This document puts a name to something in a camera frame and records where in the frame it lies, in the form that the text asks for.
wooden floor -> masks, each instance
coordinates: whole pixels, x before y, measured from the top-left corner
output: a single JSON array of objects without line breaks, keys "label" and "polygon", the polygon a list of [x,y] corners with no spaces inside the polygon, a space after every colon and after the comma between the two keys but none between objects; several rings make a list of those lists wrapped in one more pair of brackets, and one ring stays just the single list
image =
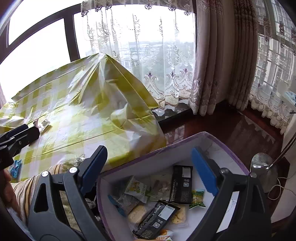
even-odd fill
[{"label": "wooden floor", "polygon": [[[261,112],[250,106],[242,113],[226,102],[216,106],[213,115],[193,115],[192,111],[185,111],[176,117],[160,122],[167,144],[175,143],[191,135],[206,131],[225,145],[227,145],[249,169],[252,157],[263,152],[276,158],[283,143],[280,130],[270,125],[270,119],[261,117]],[[287,177],[289,162],[283,159],[278,164],[280,177]],[[277,197],[279,189],[271,193]],[[274,212],[277,201],[268,200],[271,213]]]}]

metal lamp base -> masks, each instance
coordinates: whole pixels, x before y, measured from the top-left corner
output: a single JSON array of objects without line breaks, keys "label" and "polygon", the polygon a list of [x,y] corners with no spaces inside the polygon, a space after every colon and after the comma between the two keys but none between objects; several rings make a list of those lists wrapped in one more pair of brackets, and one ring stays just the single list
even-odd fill
[{"label": "metal lamp base", "polygon": [[269,192],[277,183],[278,173],[276,165],[273,165],[271,168],[268,167],[273,162],[274,160],[269,155],[262,152],[253,156],[251,161],[250,172],[257,174],[265,193]]}]

black snack package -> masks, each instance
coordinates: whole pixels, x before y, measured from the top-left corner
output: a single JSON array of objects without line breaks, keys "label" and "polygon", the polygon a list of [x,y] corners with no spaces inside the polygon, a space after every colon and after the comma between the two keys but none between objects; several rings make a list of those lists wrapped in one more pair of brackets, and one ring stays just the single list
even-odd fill
[{"label": "black snack package", "polygon": [[179,209],[172,204],[158,201],[150,213],[139,223],[138,230],[133,231],[133,234],[139,239],[155,239],[168,223],[169,218]]},{"label": "black snack package", "polygon": [[170,189],[170,201],[179,204],[192,203],[192,166],[173,167],[173,176]]}]

metal bolt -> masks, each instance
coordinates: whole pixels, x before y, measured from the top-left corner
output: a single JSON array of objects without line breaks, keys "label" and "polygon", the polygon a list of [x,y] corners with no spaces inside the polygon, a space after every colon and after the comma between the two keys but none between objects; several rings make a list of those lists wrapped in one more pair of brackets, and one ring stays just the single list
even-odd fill
[{"label": "metal bolt", "polygon": [[43,177],[48,176],[48,171],[43,171],[42,174],[41,174],[41,176],[43,176]]},{"label": "metal bolt", "polygon": [[257,174],[254,173],[254,172],[251,172],[251,173],[250,173],[250,177],[252,177],[252,178],[256,178],[256,177],[257,177]]},{"label": "metal bolt", "polygon": [[75,172],[77,172],[77,167],[71,167],[71,168],[69,169],[69,172],[70,172],[70,173],[75,173]]},{"label": "metal bolt", "polygon": [[229,173],[229,170],[227,168],[221,168],[221,172],[223,174],[227,174],[227,173]]}]

power cord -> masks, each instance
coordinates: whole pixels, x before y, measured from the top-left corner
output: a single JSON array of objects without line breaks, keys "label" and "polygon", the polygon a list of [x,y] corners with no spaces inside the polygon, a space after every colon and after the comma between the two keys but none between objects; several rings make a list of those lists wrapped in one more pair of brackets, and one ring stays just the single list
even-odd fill
[{"label": "power cord", "polygon": [[[294,172],[294,174],[293,174],[291,177],[278,177],[277,180],[278,180],[279,184],[274,185],[274,186],[270,189],[270,191],[269,191],[268,194],[267,194],[268,199],[270,199],[270,200],[272,200],[272,201],[277,200],[277,199],[281,196],[281,189],[289,190],[290,192],[292,192],[292,193],[296,196],[296,193],[294,193],[294,191],[292,191],[292,190],[289,189],[289,188],[284,188],[284,187],[281,185],[281,182],[279,181],[280,178],[288,180],[288,179],[292,178],[295,174],[296,174],[296,171]],[[270,197],[269,197],[270,192],[271,192],[275,187],[277,187],[277,186],[280,187],[278,197],[275,198],[275,199],[270,198]]]}]

